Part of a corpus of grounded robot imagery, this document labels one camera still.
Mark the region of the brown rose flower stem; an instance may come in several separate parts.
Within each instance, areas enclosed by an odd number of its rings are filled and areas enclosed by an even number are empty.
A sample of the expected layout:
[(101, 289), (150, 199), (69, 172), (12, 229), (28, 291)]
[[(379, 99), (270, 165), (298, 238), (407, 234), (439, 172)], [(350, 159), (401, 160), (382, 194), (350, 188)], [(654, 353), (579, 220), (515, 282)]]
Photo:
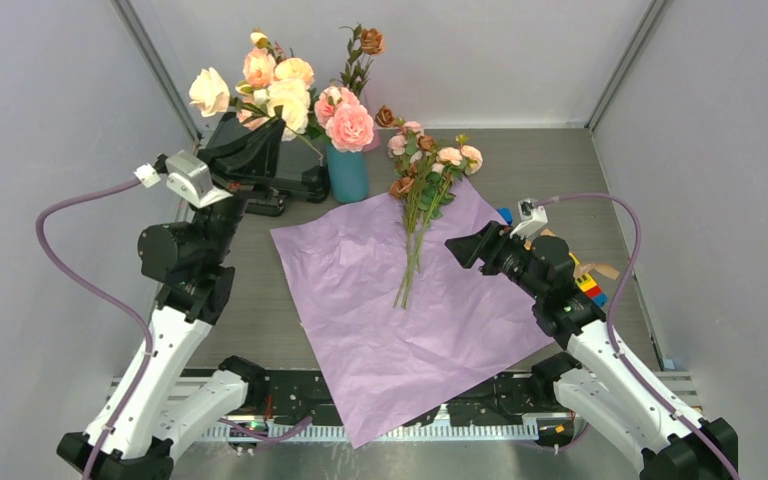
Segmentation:
[(339, 73), (338, 82), (360, 101), (370, 81), (370, 69), (374, 59), (386, 50), (385, 38), (378, 29), (366, 28), (360, 23), (355, 26), (341, 26), (341, 29), (348, 30), (350, 38), (346, 46), (347, 59)]

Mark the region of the large pink rose stem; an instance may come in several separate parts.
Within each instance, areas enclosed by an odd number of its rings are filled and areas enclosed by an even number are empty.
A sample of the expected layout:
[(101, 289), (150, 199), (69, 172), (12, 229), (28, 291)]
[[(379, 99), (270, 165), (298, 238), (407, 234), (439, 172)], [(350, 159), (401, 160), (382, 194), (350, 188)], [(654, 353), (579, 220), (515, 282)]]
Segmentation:
[(337, 151), (359, 153), (374, 138), (372, 116), (346, 87), (329, 86), (323, 90), (313, 104), (313, 113)]

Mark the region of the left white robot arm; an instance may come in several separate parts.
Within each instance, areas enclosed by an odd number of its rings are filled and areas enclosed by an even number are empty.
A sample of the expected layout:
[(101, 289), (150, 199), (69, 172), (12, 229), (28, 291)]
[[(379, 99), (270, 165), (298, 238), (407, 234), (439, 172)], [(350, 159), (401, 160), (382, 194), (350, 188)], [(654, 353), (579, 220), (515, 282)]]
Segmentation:
[(198, 153), (161, 155), (137, 168), (126, 189), (165, 184), (191, 208), (188, 221), (145, 228), (137, 250), (142, 274), (159, 286), (143, 341), (98, 416), (65, 434), (60, 458), (86, 479), (167, 479), (180, 456), (210, 427), (239, 410), (258, 412), (269, 395), (265, 370), (237, 356), (178, 405), (166, 401), (191, 356), (216, 325), (235, 271), (224, 261), (256, 178), (275, 174), (284, 121)]

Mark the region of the small peach rose stem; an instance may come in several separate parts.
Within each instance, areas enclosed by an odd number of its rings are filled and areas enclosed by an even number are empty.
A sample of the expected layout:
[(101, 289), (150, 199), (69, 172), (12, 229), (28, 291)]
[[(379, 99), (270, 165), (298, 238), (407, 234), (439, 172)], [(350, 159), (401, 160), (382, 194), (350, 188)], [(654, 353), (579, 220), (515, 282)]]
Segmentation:
[[(254, 130), (271, 118), (280, 118), (268, 117), (265, 112), (255, 105), (253, 99), (253, 92), (256, 89), (266, 88), (274, 81), (265, 87), (253, 87), (249, 84), (244, 84), (242, 90), (234, 94), (220, 73), (215, 68), (210, 67), (201, 70), (191, 83), (188, 91), (190, 105), (197, 109), (200, 115), (205, 118), (219, 114), (234, 113), (237, 115), (240, 123), (250, 130)], [(313, 90), (309, 87), (307, 88), (311, 98), (309, 125), (306, 132), (300, 134), (294, 140), (305, 142), (308, 147), (318, 154), (320, 159), (323, 159), (323, 153), (313, 142), (321, 138), (324, 131), (319, 126), (313, 113)]]

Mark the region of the cream white rose stem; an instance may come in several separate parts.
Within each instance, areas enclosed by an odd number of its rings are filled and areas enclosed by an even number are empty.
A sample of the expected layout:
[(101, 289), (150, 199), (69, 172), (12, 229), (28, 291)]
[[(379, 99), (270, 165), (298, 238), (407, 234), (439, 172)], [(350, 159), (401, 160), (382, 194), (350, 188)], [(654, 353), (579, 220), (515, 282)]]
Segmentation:
[(253, 99), (268, 117), (280, 117), (285, 127), (283, 141), (294, 140), (304, 134), (309, 125), (310, 93), (304, 81), (284, 79), (274, 81), (266, 88), (256, 89)]

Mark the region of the purple and pink wrapping paper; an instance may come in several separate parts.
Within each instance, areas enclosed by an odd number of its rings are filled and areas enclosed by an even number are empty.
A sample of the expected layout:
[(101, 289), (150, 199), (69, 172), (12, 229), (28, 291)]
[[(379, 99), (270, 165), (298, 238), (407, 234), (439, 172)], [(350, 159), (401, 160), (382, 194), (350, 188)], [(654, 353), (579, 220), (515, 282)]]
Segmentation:
[(397, 201), (381, 194), (271, 237), (300, 323), (359, 448), (546, 347), (532, 299), (446, 249), (498, 212), (468, 182), (427, 230), (406, 307)]

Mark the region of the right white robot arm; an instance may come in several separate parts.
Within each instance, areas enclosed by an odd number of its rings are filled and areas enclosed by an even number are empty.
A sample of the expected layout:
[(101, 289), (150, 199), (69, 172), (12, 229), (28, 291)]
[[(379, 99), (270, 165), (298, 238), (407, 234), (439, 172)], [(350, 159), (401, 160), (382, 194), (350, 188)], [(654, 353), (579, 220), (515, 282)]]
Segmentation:
[(572, 410), (620, 450), (642, 479), (736, 479), (738, 436), (723, 418), (708, 420), (671, 391), (628, 349), (605, 312), (574, 279), (567, 243), (530, 243), (506, 225), (445, 242), (461, 267), (480, 261), (534, 300), (540, 329), (563, 351), (532, 370), (531, 397), (544, 410)]

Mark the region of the pink flower bouquet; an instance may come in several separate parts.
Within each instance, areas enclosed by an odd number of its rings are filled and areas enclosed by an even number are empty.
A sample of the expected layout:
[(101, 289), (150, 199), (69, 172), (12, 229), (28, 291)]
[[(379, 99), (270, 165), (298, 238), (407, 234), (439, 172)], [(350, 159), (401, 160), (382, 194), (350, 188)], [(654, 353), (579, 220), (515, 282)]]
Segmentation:
[(397, 118), (394, 126), (397, 133), (388, 141), (387, 152), (398, 178), (391, 184), (389, 195), (402, 208), (406, 268), (393, 306), (405, 309), (414, 276), (421, 271), (426, 232), (443, 217), (442, 209), (455, 200), (453, 187), (479, 171), (484, 160), (465, 133), (457, 134), (451, 143), (440, 144), (416, 121)]

